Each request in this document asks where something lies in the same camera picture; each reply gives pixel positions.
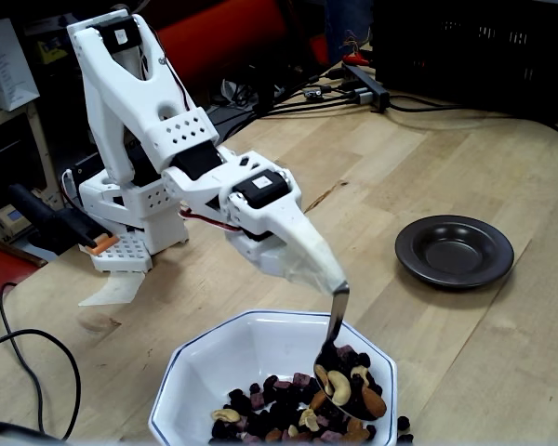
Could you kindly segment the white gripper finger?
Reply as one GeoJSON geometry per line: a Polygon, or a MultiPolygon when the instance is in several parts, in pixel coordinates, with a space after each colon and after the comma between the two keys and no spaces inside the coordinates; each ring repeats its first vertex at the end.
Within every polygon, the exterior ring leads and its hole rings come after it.
{"type": "Polygon", "coordinates": [[[325,238],[303,214],[280,227],[278,238],[285,244],[276,258],[281,276],[309,285],[325,295],[344,293],[346,274],[325,238]]]}
{"type": "MultiPolygon", "coordinates": [[[[228,196],[226,210],[232,222],[231,194],[228,196]]],[[[245,232],[241,229],[234,234],[227,233],[226,240],[259,271],[284,278],[281,276],[276,258],[278,249],[285,245],[278,238],[279,234],[280,232],[245,232]]]]}

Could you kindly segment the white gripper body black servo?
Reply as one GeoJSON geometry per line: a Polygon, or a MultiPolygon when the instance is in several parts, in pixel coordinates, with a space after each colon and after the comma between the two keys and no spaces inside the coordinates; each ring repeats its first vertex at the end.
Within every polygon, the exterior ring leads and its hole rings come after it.
{"type": "Polygon", "coordinates": [[[288,169],[257,168],[232,187],[231,220],[245,232],[283,232],[301,215],[301,190],[288,169]]]}

